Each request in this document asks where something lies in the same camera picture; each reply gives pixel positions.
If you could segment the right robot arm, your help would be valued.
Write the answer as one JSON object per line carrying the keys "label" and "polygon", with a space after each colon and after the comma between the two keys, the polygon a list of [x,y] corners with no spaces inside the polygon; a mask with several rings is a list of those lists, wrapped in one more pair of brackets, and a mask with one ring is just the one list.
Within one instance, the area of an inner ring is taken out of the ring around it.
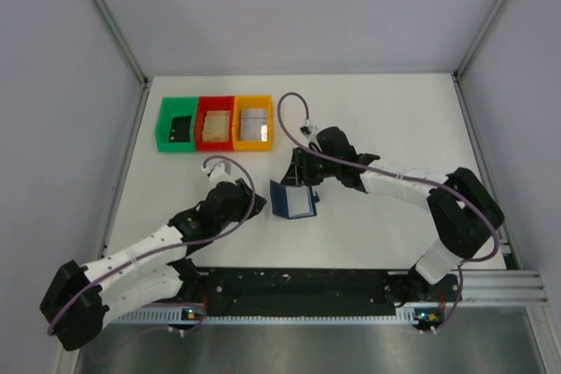
{"label": "right robot arm", "polygon": [[397,172],[378,155],[356,152],[338,127],[318,130],[306,124],[300,132],[309,143],[293,149],[280,181],[283,187],[316,187],[334,178],[344,187],[393,197],[432,216],[437,239],[387,290],[388,298],[399,305],[433,296],[437,283],[474,259],[504,222],[499,205],[467,168],[435,178],[416,171]]}

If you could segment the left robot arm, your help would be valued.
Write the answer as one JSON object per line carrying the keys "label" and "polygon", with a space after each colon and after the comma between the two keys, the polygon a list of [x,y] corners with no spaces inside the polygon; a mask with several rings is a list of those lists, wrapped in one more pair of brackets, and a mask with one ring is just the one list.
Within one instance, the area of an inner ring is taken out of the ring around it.
{"label": "left robot arm", "polygon": [[47,333],[73,351],[120,316],[157,301],[193,300],[199,307],[199,273],[190,255],[258,215],[266,203],[242,179],[221,181],[134,245],[84,265],[65,263],[39,305]]}

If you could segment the blue card holder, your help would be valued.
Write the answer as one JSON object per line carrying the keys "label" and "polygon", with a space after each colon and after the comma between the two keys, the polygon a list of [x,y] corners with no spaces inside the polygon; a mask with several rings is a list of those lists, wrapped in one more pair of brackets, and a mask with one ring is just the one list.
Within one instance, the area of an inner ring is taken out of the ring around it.
{"label": "blue card holder", "polygon": [[285,187],[271,180],[269,192],[273,215],[286,220],[317,216],[320,198],[312,187]]}

